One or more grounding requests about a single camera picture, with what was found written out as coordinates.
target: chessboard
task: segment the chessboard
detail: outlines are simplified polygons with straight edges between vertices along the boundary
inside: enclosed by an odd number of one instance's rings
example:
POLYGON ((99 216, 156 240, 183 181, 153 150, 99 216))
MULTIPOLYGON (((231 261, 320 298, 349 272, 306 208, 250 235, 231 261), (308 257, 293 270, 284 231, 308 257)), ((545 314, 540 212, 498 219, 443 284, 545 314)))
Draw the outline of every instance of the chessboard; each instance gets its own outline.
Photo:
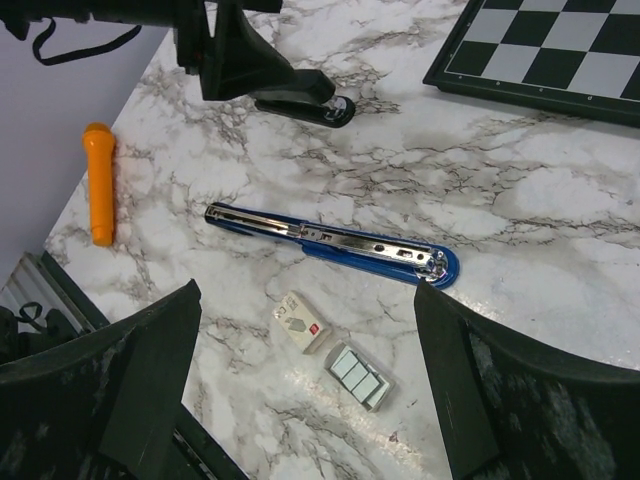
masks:
POLYGON ((640 126, 640 0, 470 0, 424 83, 640 126))

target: orange flashlight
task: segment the orange flashlight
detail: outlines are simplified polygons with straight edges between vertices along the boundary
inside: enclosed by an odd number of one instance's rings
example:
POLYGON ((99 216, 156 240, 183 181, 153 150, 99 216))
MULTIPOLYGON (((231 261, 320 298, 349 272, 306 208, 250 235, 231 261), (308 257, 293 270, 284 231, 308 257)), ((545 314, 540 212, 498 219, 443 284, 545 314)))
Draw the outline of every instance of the orange flashlight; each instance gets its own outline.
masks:
POLYGON ((89 164, 89 217, 93 243, 108 247, 113 243, 113 148, 116 139, 109 127, 91 123, 82 136, 89 164))

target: open stapler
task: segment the open stapler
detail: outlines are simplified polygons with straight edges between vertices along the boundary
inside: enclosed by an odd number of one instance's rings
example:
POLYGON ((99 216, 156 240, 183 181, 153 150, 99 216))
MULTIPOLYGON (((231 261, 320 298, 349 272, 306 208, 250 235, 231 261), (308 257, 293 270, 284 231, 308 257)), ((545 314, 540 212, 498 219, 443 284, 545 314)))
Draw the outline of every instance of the open stapler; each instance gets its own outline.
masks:
POLYGON ((289 240, 301 245, 307 255, 413 285, 423 278, 434 287, 446 288, 458 276, 458 259, 439 245, 328 227, 223 203, 210 205, 205 220, 237 233, 289 240))

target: white marble surface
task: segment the white marble surface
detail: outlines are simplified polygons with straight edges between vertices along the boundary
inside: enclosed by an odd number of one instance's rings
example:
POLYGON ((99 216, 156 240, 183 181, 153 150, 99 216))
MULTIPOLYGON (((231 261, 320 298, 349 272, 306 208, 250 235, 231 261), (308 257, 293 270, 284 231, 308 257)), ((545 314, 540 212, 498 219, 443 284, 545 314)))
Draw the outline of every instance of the white marble surface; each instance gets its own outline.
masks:
POLYGON ((91 245, 86 179, 46 247, 112 320, 195 278, 184 403, 253 478, 448 479, 413 288, 208 226, 225 201, 442 243, 448 290, 534 338, 640 368, 640 132, 422 85, 464 2, 286 2, 259 31, 357 100, 338 131, 201 101, 167 38, 114 131, 115 245, 91 245), (398 382, 366 413, 270 318, 302 293, 398 382))

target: small white box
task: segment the small white box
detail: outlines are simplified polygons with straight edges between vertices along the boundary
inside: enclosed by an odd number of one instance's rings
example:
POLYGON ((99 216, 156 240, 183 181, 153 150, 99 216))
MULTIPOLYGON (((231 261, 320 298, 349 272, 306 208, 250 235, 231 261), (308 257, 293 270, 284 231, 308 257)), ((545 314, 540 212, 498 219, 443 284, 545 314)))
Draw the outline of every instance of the small white box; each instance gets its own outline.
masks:
POLYGON ((273 316, 302 353, 313 353, 331 332, 328 325, 300 295, 289 292, 273 316))
POLYGON ((378 410, 395 386, 388 375, 342 341, 331 349, 324 368, 369 412, 378 410))

